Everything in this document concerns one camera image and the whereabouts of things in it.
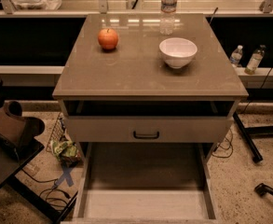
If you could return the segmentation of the grey drawer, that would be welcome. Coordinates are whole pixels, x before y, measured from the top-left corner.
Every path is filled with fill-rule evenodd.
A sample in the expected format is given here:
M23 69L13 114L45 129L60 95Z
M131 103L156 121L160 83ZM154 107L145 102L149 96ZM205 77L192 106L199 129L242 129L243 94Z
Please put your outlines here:
M68 116L64 124L76 142L219 143L232 118Z

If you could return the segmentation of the grey drawer cabinet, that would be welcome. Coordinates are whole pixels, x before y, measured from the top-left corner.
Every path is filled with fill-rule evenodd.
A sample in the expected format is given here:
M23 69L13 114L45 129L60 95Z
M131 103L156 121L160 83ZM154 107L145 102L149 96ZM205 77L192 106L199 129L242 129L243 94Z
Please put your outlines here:
M161 58L165 37L158 25L157 14L87 16L53 92L64 117L232 118L248 93L205 17L177 17L174 36L198 48L180 70ZM106 28L118 34L115 49L99 45L98 33ZM209 158L219 143L198 144Z

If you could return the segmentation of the open bottom drawer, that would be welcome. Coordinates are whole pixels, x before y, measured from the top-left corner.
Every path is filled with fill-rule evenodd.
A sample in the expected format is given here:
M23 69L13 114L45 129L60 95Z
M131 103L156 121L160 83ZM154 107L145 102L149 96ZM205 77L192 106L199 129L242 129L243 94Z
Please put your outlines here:
M90 144L62 224L219 224L201 145Z

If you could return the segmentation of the white bowl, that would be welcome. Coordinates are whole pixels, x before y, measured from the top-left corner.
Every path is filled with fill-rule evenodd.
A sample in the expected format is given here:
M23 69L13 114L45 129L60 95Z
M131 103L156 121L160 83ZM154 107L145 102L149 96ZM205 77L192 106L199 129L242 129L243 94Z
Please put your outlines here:
M188 39L171 37L159 44L162 60L169 67L179 69L192 62L198 52L195 43Z

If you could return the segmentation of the red apple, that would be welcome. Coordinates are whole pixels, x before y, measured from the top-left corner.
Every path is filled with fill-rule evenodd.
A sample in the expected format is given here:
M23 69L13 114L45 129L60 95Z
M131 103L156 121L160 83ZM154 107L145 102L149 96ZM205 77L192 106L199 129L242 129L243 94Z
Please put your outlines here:
M115 49L118 43L118 34L112 28L101 29L98 33L98 42L103 49Z

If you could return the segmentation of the green snack bag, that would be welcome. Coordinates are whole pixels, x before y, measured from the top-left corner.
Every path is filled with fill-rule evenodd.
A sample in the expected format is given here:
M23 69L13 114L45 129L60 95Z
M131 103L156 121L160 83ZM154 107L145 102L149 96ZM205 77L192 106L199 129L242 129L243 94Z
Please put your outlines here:
M50 141L52 155L62 164L71 166L81 160L80 153L72 141Z

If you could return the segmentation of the blue tape cross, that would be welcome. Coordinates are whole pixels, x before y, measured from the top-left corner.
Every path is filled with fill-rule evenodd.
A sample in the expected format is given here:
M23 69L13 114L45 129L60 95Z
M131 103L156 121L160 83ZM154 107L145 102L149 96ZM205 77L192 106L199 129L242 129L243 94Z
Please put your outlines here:
M73 167L68 167L67 165L63 165L61 167L62 175L54 182L54 186L58 187L63 181L67 183L69 187L74 184L74 181L71 176L71 172L74 170Z

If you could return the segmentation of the small water bottle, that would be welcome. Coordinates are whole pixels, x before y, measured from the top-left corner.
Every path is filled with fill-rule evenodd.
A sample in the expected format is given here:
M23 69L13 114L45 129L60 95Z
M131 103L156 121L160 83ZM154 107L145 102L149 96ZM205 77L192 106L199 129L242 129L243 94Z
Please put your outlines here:
M239 65L242 54L243 54L243 46L238 45L237 48L232 52L232 54L229 57L229 61L234 67L237 67Z

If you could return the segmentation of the black stand base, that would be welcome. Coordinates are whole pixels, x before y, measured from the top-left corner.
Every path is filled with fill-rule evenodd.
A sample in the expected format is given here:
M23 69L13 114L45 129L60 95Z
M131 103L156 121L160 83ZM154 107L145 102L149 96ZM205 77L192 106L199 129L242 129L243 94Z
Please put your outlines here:
M239 118L237 112L233 114L233 119L237 123L239 130L244 137L246 144L248 145L251 153L253 154L253 162L258 163L263 160L261 153L256 147L253 138L254 137L269 137L273 136L272 126L259 126L259 127L245 127Z

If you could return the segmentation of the brown curved object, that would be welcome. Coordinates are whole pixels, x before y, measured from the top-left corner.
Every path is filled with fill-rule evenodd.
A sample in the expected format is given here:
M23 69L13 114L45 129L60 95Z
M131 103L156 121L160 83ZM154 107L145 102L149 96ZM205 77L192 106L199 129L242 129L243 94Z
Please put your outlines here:
M0 146L13 159L25 156L34 138L43 133L45 123L35 117L24 117L17 101L0 107Z

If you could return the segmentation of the yellowish liquid bottle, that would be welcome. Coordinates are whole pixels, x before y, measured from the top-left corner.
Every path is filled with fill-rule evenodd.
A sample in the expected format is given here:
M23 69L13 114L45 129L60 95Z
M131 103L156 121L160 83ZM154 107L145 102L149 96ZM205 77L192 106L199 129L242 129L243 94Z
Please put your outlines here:
M253 75L258 68L260 62L263 60L266 52L266 46L260 45L252 54L244 72L248 75Z

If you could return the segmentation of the dark side table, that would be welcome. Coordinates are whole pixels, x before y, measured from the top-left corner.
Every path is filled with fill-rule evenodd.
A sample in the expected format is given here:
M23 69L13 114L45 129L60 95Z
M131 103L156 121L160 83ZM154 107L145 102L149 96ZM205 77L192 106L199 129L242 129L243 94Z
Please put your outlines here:
M59 211L50 203L43 200L39 195L36 195L16 177L16 174L44 148L45 147L40 142L33 140L30 143L30 148L25 152L24 157L19 161L10 158L6 152L0 148L0 188L2 188L5 184L8 184L27 202L48 217L52 224L60 224L74 208L76 193L66 203L63 209Z

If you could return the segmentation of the black chair leg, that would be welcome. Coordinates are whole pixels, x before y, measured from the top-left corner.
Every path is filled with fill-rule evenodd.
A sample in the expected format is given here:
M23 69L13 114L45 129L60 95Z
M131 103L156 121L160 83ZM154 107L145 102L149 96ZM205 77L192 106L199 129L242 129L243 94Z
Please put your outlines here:
M263 197L266 194L270 194L273 196L273 188L271 188L270 186L264 184L264 183L260 183L259 185L257 185L254 188L254 191L260 196Z

